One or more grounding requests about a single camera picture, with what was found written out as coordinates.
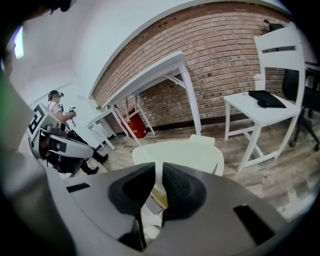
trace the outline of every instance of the black laptop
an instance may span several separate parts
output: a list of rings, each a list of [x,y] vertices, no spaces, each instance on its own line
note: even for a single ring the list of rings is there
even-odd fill
[[[287,108],[280,100],[266,90],[249,90],[248,93],[251,97],[258,100],[257,105],[261,108]]]

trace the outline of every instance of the black sign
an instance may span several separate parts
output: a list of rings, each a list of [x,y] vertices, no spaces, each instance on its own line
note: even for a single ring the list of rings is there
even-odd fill
[[[35,130],[37,130],[37,127],[39,126],[39,124],[41,123],[41,120],[45,117],[45,113],[42,111],[40,105],[37,105],[34,110],[34,116],[33,119],[31,121],[31,123],[29,124],[29,130],[30,133],[33,135]]]

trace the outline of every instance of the chair backrest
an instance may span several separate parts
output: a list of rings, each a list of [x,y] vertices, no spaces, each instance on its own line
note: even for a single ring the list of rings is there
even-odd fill
[[[266,68],[288,69],[299,72],[298,92],[295,104],[301,107],[305,91],[306,67],[303,47],[296,26],[291,22],[287,27],[261,36],[255,36],[254,42],[258,52],[260,73],[264,85],[266,84]],[[294,47],[294,49],[289,48],[292,50],[264,52],[266,50],[287,47]]]

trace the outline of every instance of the red container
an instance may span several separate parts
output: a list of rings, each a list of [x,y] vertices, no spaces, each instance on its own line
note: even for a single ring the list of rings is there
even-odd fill
[[[129,111],[129,116],[135,112],[135,109],[131,109]],[[143,138],[146,136],[147,131],[146,131],[146,126],[144,124],[144,122],[142,122],[140,116],[138,113],[136,113],[134,116],[132,116],[129,120],[126,121],[126,123],[128,124],[128,126],[131,128],[131,130],[134,132],[134,135],[137,138]],[[125,127],[125,125],[123,124],[123,122],[121,122],[122,126],[125,128],[125,130],[128,132],[128,136],[129,138],[132,138],[130,132],[128,131],[128,129]]]

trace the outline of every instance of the table frame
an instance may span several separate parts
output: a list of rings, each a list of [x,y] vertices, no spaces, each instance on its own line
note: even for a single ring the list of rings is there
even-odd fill
[[[91,131],[92,135],[96,138],[96,140],[98,142],[101,141],[101,138],[105,141],[105,143],[112,149],[115,150],[115,146],[108,140],[107,135],[98,128],[98,124],[100,124],[100,120],[105,118],[107,115],[109,114],[113,114],[113,116],[115,117],[115,119],[117,120],[117,122],[119,123],[119,125],[122,127],[121,122],[118,118],[117,113],[115,112],[115,110],[113,108],[108,109],[107,111],[103,112],[101,115],[99,115],[98,117],[96,117],[95,119],[93,119],[88,125],[87,127],[89,128],[89,130]],[[103,141],[100,142],[101,147],[105,147],[105,145],[103,144]]]
[[[181,74],[182,81],[175,77],[178,74]],[[127,124],[126,120],[128,120],[131,116],[135,115],[136,113],[141,112],[150,130],[155,135],[155,132],[149,120],[147,119],[147,116],[143,112],[140,104],[136,101],[138,109],[136,109],[136,111],[133,114],[129,116],[127,115],[127,118],[123,118],[123,116],[121,115],[117,107],[117,103],[122,99],[125,99],[127,102],[127,97],[130,95],[133,95],[135,98],[137,98],[137,95],[139,93],[149,89],[152,86],[155,86],[156,84],[166,79],[173,81],[176,85],[182,86],[186,90],[190,107],[191,107],[192,116],[193,116],[195,131],[197,135],[199,136],[201,135],[202,127],[201,127],[199,109],[198,109],[194,88],[188,72],[188,64],[185,60],[185,57],[182,51],[177,51],[161,59],[160,61],[156,62],[155,64],[151,65],[149,68],[145,69],[143,72],[135,76],[132,80],[130,80],[125,86],[123,86],[116,94],[114,94],[102,106],[103,108],[106,108],[106,109],[108,109],[108,107],[114,108],[116,114],[118,115],[120,120],[123,122],[123,124],[129,131],[129,133],[131,134],[131,136],[134,138],[134,140],[139,146],[141,146],[141,143],[139,142],[135,133],[131,130],[131,128]]]

